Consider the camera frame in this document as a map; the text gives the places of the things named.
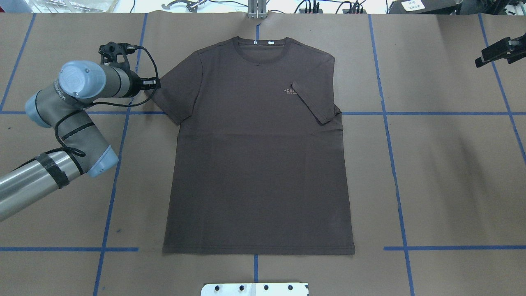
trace light blue cap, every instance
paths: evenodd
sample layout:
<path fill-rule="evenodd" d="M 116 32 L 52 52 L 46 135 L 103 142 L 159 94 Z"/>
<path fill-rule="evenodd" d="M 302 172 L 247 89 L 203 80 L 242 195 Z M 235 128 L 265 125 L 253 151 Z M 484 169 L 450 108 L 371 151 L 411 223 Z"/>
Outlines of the light blue cap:
<path fill-rule="evenodd" d="M 106 74 L 92 61 L 70 61 L 62 66 L 58 82 L 74 98 L 91 98 L 106 86 Z"/>
<path fill-rule="evenodd" d="M 90 177 L 96 177 L 105 171 L 111 169 L 114 165 L 119 162 L 119 158 L 115 154 L 115 152 L 112 149 L 112 146 L 108 146 L 106 151 L 102 154 L 102 156 L 97 160 L 95 165 L 92 166 L 91 169 L 88 171 L 88 175 Z"/>
<path fill-rule="evenodd" d="M 38 93 L 34 94 L 29 100 L 26 102 L 26 114 L 29 116 L 29 118 L 36 122 L 36 124 L 40 125 L 41 127 L 51 127 L 51 125 L 45 123 L 42 120 L 42 117 L 40 117 L 40 114 L 38 113 L 36 109 L 36 95 Z"/>

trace dark gray shirt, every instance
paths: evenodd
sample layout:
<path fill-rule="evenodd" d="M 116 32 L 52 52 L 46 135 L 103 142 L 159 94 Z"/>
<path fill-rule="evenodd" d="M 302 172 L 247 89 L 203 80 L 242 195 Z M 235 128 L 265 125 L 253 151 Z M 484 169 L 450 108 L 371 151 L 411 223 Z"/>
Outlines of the dark gray shirt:
<path fill-rule="evenodd" d="M 334 61 L 234 37 L 161 79 L 181 125 L 163 252 L 354 254 Z"/>

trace silver tube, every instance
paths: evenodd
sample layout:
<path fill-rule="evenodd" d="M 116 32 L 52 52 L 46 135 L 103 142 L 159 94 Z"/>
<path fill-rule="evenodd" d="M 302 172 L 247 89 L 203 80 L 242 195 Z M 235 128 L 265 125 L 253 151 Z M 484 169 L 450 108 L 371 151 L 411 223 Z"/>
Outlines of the silver tube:
<path fill-rule="evenodd" d="M 54 152 L 49 157 L 66 173 L 70 182 L 80 176 L 66 152 Z M 57 189 L 51 175 L 36 160 L 0 177 L 0 222 Z"/>

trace folded sleeve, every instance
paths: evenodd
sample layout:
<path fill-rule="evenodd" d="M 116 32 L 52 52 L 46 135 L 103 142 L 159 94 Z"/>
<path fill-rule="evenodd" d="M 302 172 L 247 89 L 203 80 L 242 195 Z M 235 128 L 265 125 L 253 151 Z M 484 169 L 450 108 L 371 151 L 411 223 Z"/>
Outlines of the folded sleeve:
<path fill-rule="evenodd" d="M 160 79 L 152 100 L 179 125 L 194 111 L 202 77 L 203 65 L 194 52 Z"/>
<path fill-rule="evenodd" d="M 334 62 L 335 58 L 327 55 L 321 63 L 298 76 L 291 85 L 321 124 L 331 121 L 340 113 L 334 105 Z"/>

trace gray robot arm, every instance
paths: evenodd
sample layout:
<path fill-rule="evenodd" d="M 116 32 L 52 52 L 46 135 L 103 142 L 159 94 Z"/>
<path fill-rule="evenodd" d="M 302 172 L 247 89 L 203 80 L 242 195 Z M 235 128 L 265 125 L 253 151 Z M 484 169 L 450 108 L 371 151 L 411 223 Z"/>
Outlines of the gray robot arm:
<path fill-rule="evenodd" d="M 149 98 L 139 104 L 105 103 L 137 106 L 160 88 L 155 63 L 156 77 L 152 78 L 140 78 L 129 69 L 126 54 L 138 48 L 147 52 L 127 43 L 102 45 L 100 65 L 68 62 L 52 85 L 27 101 L 29 118 L 39 126 L 53 127 L 62 147 L 42 153 L 0 177 L 0 222 L 84 173 L 96 177 L 117 164 L 117 155 L 85 110 L 98 104 L 94 100 L 100 97 L 132 97 L 140 90 L 153 89 Z M 117 55 L 123 55 L 125 61 L 117 63 Z"/>

